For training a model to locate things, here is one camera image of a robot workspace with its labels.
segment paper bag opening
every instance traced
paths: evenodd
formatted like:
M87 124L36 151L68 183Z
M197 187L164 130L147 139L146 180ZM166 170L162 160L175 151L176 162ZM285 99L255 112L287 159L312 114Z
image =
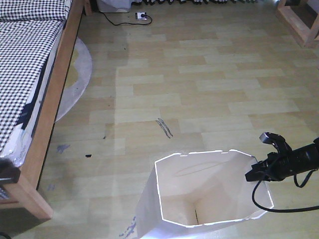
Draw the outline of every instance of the paper bag opening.
M256 215L251 202L255 183L246 182L256 159L237 150L173 155L156 162L158 190L164 220L194 226L241 221ZM266 187L258 200L272 206Z

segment white paper bag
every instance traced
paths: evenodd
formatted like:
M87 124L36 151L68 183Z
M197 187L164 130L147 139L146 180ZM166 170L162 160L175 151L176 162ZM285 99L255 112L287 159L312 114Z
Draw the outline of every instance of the white paper bag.
M156 161L136 208L138 238L191 239L260 218L266 212L251 200L256 182L245 178L255 163L237 150L175 153ZM265 183L255 198L274 206Z

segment gray rug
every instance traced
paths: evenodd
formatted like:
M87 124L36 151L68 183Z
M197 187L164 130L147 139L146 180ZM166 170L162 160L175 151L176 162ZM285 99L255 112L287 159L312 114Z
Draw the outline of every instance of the gray rug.
M77 38L55 121L68 113L80 99L90 82L92 67L92 57L88 48Z

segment black cord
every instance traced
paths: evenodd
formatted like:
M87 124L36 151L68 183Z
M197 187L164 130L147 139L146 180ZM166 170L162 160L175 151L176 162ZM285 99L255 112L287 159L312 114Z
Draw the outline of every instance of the black cord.
M258 183L256 184L254 190L253 190L253 193L252 193L252 200L253 200L253 203L260 209L262 210L265 210L265 211L268 211L268 212L273 212L273 213L299 213L299 212L308 212L308 211L314 211L314 210L318 210L319 209L319 206L313 206L313 207L306 207L306 208L295 208L295 209L272 209L272 208L265 208L263 206L261 206L260 204L258 204L255 200L255 193L256 193L256 190L258 188L258 186L261 184L261 182L266 178L267 174L269 173L270 169L272 168L272 166L276 163L278 159L276 159L269 167L268 169L266 170L265 172L265 175L264 175L264 178L260 181L258 181ZM316 171L315 170L312 170L310 173L308 173L306 179L304 180L304 182L301 184L301 186L303 187L307 181L309 180L310 176L312 175L312 173Z
M103 14L104 17L106 18L107 21L109 21L113 26L120 26L120 25L124 25L124 26L127 26L127 25L150 25L152 22L153 22L153 19L146 15L146 14L142 14L141 17L146 17L148 19L150 19L150 22L148 23L132 23L132 22L121 22L121 23L113 23L111 20L108 19L108 17L106 16L106 14L104 12L101 12L99 11L99 13Z
M0 232L0 236L5 237L6 239L11 239L8 234Z
M301 185L299 185L299 183L298 183L298 181L297 181L297 174L295 174L294 175L294 183L295 183L295 185L297 186L297 187L299 187L299 188L303 188L306 184L307 184L307 182L308 182L308 180L310 179L310 176L312 175L312 173L313 172L316 172L318 169L313 169L313 170L311 170L308 174L307 174L307 176L305 177L305 179L304 179L304 181L302 182L302 184Z

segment bed leg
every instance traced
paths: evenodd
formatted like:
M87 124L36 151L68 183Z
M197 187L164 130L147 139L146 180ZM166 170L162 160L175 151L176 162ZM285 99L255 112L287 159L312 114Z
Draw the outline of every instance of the bed leg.
M90 0L84 0L84 10L87 16L92 15Z
M53 209L23 175L20 175L17 183L4 184L3 186L14 199L19 201L22 207L38 219L52 218Z

